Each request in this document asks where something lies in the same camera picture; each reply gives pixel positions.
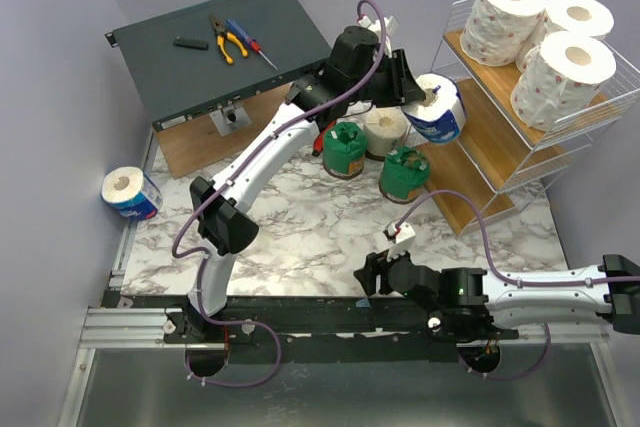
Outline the blue Tempo tissue roll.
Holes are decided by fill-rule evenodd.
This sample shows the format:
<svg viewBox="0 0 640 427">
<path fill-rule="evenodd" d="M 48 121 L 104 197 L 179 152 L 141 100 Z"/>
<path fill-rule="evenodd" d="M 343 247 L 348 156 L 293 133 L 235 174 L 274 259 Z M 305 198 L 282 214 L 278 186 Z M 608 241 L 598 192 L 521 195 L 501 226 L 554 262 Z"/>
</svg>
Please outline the blue Tempo tissue roll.
<svg viewBox="0 0 640 427">
<path fill-rule="evenodd" d="M 425 99 L 401 108 L 411 125 L 405 139 L 408 147 L 424 143 L 446 144 L 462 132 L 466 110 L 457 84 L 448 77 L 427 73 L 416 78 Z"/>
</svg>

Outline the floral roll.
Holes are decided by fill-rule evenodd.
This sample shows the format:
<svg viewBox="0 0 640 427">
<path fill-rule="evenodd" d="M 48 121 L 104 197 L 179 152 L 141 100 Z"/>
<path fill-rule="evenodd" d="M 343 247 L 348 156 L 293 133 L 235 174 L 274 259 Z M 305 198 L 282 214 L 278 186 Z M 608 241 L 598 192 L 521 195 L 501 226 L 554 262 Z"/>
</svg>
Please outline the floral roll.
<svg viewBox="0 0 640 427">
<path fill-rule="evenodd" d="M 511 106 L 527 126 L 546 132 L 557 120 L 588 107 L 615 73 L 614 54 L 603 42 L 554 32 L 531 51 Z"/>
<path fill-rule="evenodd" d="M 577 32 L 604 40 L 613 28 L 613 14 L 596 0 L 547 0 L 536 27 L 516 57 L 516 67 L 524 72 L 530 62 L 531 51 L 553 32 Z"/>
<path fill-rule="evenodd" d="M 460 36 L 463 52 L 486 66 L 514 62 L 547 0 L 475 0 Z"/>
</svg>

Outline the floral roll back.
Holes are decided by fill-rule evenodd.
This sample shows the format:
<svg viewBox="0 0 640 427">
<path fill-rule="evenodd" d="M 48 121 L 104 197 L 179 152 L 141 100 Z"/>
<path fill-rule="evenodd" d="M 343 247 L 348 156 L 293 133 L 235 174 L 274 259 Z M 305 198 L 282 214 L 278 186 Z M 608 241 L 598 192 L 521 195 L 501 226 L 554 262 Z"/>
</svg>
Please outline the floral roll back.
<svg viewBox="0 0 640 427">
<path fill-rule="evenodd" d="M 527 126 L 546 132 L 557 120 L 588 107 L 615 73 L 614 54 L 603 42 L 554 32 L 531 51 L 511 106 Z"/>
</svg>

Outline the floral roll front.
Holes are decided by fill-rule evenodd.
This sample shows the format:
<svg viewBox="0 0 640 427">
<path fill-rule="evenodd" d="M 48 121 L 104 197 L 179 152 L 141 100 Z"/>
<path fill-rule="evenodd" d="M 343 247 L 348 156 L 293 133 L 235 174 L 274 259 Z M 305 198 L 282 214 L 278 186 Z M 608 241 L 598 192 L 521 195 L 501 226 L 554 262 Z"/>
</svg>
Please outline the floral roll front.
<svg viewBox="0 0 640 427">
<path fill-rule="evenodd" d="M 547 0 L 536 27 L 516 57 L 516 67 L 524 72 L 530 62 L 531 51 L 553 32 L 577 32 L 604 40 L 613 28 L 613 14 L 596 0 Z"/>
</svg>

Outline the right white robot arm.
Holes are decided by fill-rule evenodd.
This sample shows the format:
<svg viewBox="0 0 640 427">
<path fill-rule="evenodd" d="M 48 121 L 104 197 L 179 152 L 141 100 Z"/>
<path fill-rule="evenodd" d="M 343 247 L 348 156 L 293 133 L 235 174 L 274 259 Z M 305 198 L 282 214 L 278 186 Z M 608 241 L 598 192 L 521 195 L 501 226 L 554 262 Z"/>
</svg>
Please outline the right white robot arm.
<svg viewBox="0 0 640 427">
<path fill-rule="evenodd" d="M 367 296 L 402 295 L 434 319 L 439 335 L 460 342 L 543 323 L 606 322 L 618 333 L 639 332 L 639 267 L 618 254 L 562 272 L 501 273 L 435 271 L 409 254 L 372 253 L 354 277 Z"/>
</svg>

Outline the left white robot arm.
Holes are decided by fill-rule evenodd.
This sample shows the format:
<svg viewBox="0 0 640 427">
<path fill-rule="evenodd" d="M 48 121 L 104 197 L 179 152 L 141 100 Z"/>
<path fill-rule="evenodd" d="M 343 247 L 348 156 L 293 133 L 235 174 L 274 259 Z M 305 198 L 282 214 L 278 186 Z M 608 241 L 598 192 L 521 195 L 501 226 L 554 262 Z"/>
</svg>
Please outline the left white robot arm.
<svg viewBox="0 0 640 427">
<path fill-rule="evenodd" d="M 204 255 L 188 294 L 194 311 L 187 329 L 197 340 L 209 342 L 221 332 L 218 312 L 227 304 L 236 257 L 259 231 L 248 212 L 280 168 L 355 103 L 399 107 L 424 99 L 403 50 L 391 50 L 387 37 L 384 22 L 377 28 L 345 28 L 327 61 L 292 84 L 273 119 L 242 154 L 212 180 L 198 177 L 191 183 L 192 219 Z"/>
</svg>

